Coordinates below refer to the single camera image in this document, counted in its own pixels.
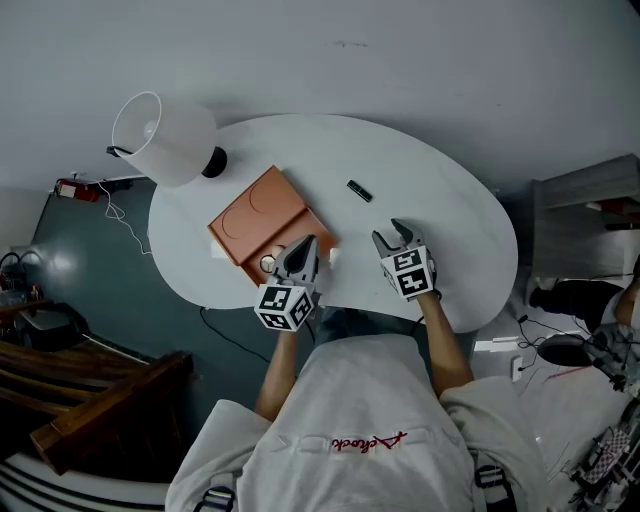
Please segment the white t-shirt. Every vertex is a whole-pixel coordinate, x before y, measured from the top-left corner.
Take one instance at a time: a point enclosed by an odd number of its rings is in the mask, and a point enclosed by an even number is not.
[[[212,485],[235,489],[241,512],[481,510],[467,447],[502,465],[528,511],[544,510],[542,459],[509,379],[439,402],[413,338],[338,340],[312,353],[275,422],[219,401],[166,510],[193,510]]]

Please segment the backpack strap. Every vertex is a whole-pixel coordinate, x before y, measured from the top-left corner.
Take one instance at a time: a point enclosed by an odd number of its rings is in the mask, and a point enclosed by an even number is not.
[[[211,487],[204,493],[202,501],[193,512],[231,512],[233,510],[233,502],[236,499],[236,493],[228,487]]]
[[[476,486],[482,490],[487,512],[517,512],[516,499],[504,469],[482,452],[472,454]]]

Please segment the white cable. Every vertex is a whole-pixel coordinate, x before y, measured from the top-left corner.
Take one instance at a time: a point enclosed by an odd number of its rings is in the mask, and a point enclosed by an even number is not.
[[[124,219],[126,213],[122,208],[120,208],[118,205],[116,205],[115,203],[113,203],[111,201],[111,194],[109,193],[109,191],[102,186],[101,182],[96,181],[95,183],[104,191],[105,194],[107,194],[107,199],[109,201],[108,204],[107,204],[107,209],[104,212],[104,216],[107,219],[116,219],[120,224],[124,224],[125,226],[127,226],[129,228],[129,231],[131,231],[131,236],[133,236],[133,238],[136,239],[138,244],[140,244],[140,252],[143,255],[152,254],[151,251],[145,251],[144,250],[144,245],[142,245],[142,241],[136,236],[136,234],[134,233],[133,228],[131,227],[131,225],[128,222],[125,222],[124,220],[122,220],[122,219]]]

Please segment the orange box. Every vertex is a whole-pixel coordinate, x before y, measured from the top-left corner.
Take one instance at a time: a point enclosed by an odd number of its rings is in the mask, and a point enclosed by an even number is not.
[[[286,247],[305,235],[316,235],[320,257],[337,240],[304,204],[280,170],[273,166],[240,194],[208,226],[229,259],[243,268],[256,286],[269,274],[260,268],[274,245]]]

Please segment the oval table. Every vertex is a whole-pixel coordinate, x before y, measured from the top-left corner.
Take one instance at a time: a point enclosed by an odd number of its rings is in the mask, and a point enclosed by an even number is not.
[[[316,280],[321,305],[420,317],[380,268],[376,229],[397,237],[390,219],[419,223],[438,265],[437,288],[456,332],[479,329],[504,306],[517,267],[517,244],[495,197],[456,162],[428,144],[378,124],[334,115],[279,115],[222,128],[229,155],[217,178],[158,187],[149,212],[153,258],[184,299],[216,309],[252,307],[256,287],[239,267],[212,256],[207,225],[272,165],[340,240],[332,268]],[[355,180],[365,202],[346,187]]]

